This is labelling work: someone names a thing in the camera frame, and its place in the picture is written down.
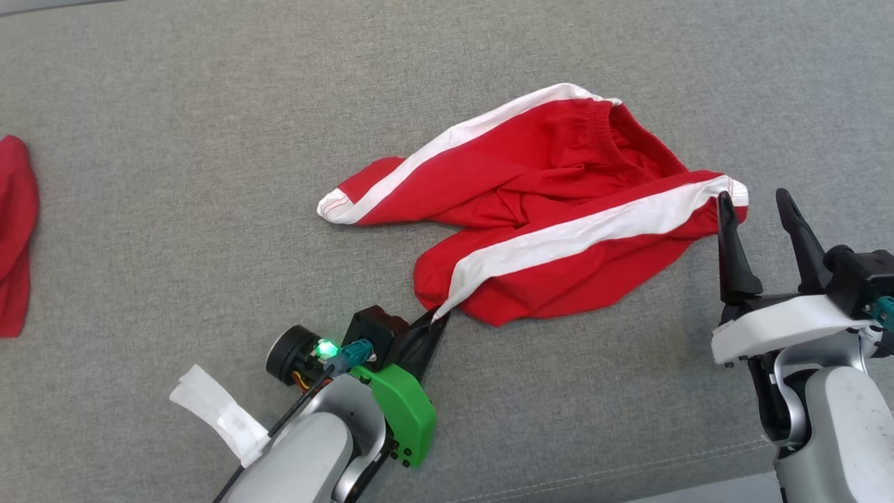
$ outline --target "couch seam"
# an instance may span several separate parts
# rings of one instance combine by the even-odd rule
[[[506,493],[508,493],[508,492],[516,492],[516,491],[519,491],[519,490],[535,489],[535,488],[538,488],[538,487],[542,487],[542,486],[544,486],[544,485],[551,485],[551,484],[557,484],[557,483],[561,483],[561,482],[575,481],[575,480],[577,480],[577,479],[586,479],[586,478],[592,477],[592,476],[594,476],[594,475],[601,475],[601,474],[603,474],[603,473],[620,472],[620,471],[623,471],[623,470],[630,470],[630,469],[633,469],[633,468],[640,468],[640,467],[648,466],[648,465],[658,465],[658,464],[660,464],[660,463],[667,463],[668,461],[679,461],[679,460],[681,460],[681,459],[687,459],[687,458],[690,458],[690,457],[704,456],[704,455],[708,455],[708,454],[711,454],[711,453],[720,452],[720,451],[722,451],[722,450],[729,450],[729,449],[733,449],[733,448],[741,448],[741,447],[744,447],[744,446],[750,446],[750,445],[756,444],[756,443],[758,443],[758,442],[763,442],[763,441],[764,441],[763,439],[755,439],[755,440],[752,440],[752,441],[750,441],[750,442],[743,442],[743,443],[741,443],[741,444],[735,444],[735,445],[727,446],[727,447],[724,447],[724,448],[715,448],[715,449],[705,450],[705,451],[702,451],[702,452],[696,452],[696,453],[693,453],[693,454],[687,454],[687,455],[685,455],[685,456],[667,457],[667,458],[664,458],[664,459],[658,459],[658,460],[655,460],[655,461],[649,461],[649,462],[647,462],[647,463],[640,463],[640,464],[638,464],[638,465],[622,466],[622,467],[620,467],[620,468],[612,468],[612,469],[610,469],[610,470],[601,470],[601,471],[598,471],[598,472],[584,473],[583,475],[575,475],[575,476],[573,476],[573,477],[566,477],[566,478],[564,478],[564,479],[555,479],[555,480],[546,481],[546,482],[539,482],[539,483],[536,483],[536,484],[527,485],[527,486],[522,486],[522,487],[517,487],[517,488],[514,488],[514,489],[498,490],[498,491],[496,491],[496,492],[488,492],[488,493],[486,493],[486,494],[479,494],[479,495],[477,495],[477,496],[469,496],[469,497],[466,497],[466,498],[460,498],[460,499],[451,499],[451,500],[449,500],[449,501],[446,501],[445,503],[461,503],[461,502],[464,502],[464,501],[472,501],[472,500],[475,500],[475,499],[489,498],[489,497],[491,497],[491,496],[500,496],[501,494],[506,494]]]

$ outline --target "red pants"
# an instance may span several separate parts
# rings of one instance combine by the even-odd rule
[[[465,227],[419,258],[416,294],[438,316],[460,307],[501,325],[617,302],[716,234],[721,192],[744,219],[745,185],[688,171],[620,101],[563,83],[374,162],[317,213]]]

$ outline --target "white stripe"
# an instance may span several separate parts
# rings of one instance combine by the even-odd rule
[[[453,268],[447,300],[434,318],[441,318],[468,299],[488,278],[577,255],[601,241],[667,234],[685,224],[697,209],[724,191],[730,193],[735,206],[748,205],[745,185],[722,175],[473,251]]]
[[[567,82],[534,91],[521,98],[513,99],[509,103],[497,107],[486,114],[469,119],[464,123],[456,124],[447,131],[442,132],[434,140],[429,141],[425,147],[406,158],[400,166],[385,178],[379,180],[358,201],[348,199],[347,201],[333,204],[342,197],[346,198],[347,196],[338,189],[329,192],[316,206],[316,213],[334,224],[356,224],[382,200],[388,197],[389,194],[394,192],[394,189],[403,183],[418,167],[441,152],[458,147],[467,141],[472,141],[510,120],[512,117],[522,115],[534,107],[539,107],[551,101],[585,98],[595,101],[611,101],[614,105],[620,105],[619,99],[596,96],[584,88]]]

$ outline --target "white tape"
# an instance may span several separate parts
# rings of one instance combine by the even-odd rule
[[[246,468],[261,457],[262,449],[270,441],[261,423],[198,365],[180,377],[180,384],[170,398],[210,424]]]

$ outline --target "green led light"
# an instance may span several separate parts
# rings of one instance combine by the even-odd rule
[[[316,344],[316,355],[324,362],[338,354],[338,346],[329,339],[320,339]]]

